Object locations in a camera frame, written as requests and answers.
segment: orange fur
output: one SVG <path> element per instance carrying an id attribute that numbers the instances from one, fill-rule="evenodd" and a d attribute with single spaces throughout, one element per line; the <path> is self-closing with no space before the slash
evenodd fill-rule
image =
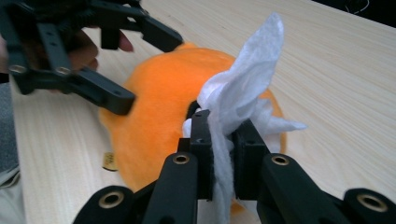
<path id="1" fill-rule="evenodd" d="M 129 188 L 142 189 L 158 178 L 164 159 L 177 150 L 190 103 L 210 77 L 229 69 L 233 61 L 226 53 L 184 44 L 136 67 L 124 84 L 136 94 L 127 116 L 100 110 L 120 175 Z M 270 98 L 274 115 L 282 116 L 270 91 L 261 97 Z"/>

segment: table surface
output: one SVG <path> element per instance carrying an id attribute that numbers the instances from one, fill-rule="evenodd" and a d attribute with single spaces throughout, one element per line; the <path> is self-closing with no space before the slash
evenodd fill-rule
<path id="1" fill-rule="evenodd" d="M 144 0 L 152 17 L 198 46 L 237 55 L 272 13 L 285 25 L 271 90 L 287 119 L 309 127 L 288 133 L 286 153 L 325 191 L 367 188 L 396 202 L 396 29 L 306 0 Z M 97 31 L 88 33 L 99 41 Z M 101 50 L 99 72 L 122 83 L 160 53 L 127 34 L 135 53 Z M 99 189 L 122 185 L 101 168 L 109 139 L 97 107 L 76 95 L 13 88 L 28 223 L 71 223 Z M 236 217 L 233 223 L 253 223 Z"/>

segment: cable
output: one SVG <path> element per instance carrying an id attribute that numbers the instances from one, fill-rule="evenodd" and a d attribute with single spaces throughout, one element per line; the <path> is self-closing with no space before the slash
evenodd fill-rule
<path id="1" fill-rule="evenodd" d="M 356 11 L 356 12 L 353 12 L 353 13 L 349 11 L 349 8 L 347 7 L 347 4 L 345 4 L 345 7 L 346 7 L 346 11 L 347 11 L 347 12 L 356 15 L 356 14 L 358 14 L 358 13 L 363 12 L 369 5 L 370 5 L 370 0 L 367 0 L 367 5 L 366 5 L 364 8 L 362 8 L 361 10 L 358 10 L 358 11 Z"/>

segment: yellow tag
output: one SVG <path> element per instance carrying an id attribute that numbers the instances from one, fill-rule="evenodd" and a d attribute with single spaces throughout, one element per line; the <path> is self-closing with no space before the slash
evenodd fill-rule
<path id="1" fill-rule="evenodd" d="M 118 171 L 116 161 L 114 160 L 114 153 L 105 152 L 103 157 L 103 168 L 108 171 Z"/>

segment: human hand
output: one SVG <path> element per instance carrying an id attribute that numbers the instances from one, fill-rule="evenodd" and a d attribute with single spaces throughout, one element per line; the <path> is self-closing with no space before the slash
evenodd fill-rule
<path id="1" fill-rule="evenodd" d="M 40 63 L 40 61 L 47 60 L 47 55 L 45 54 L 42 46 L 33 42 L 27 45 L 30 51 L 34 52 L 33 55 L 35 55 L 35 57 L 28 55 L 32 61 L 35 61 L 35 63 Z M 124 33 L 120 33 L 120 49 L 127 52 L 134 51 L 133 45 Z M 73 70 L 79 70 L 84 66 L 88 66 L 92 70 L 96 70 L 98 67 L 98 62 L 96 60 L 97 55 L 98 48 L 91 41 L 91 39 L 83 31 L 77 32 L 72 40 L 72 49 L 68 52 L 69 60 L 72 64 Z M 6 41 L 0 36 L 0 73 L 8 72 L 7 58 L 8 55 Z"/>

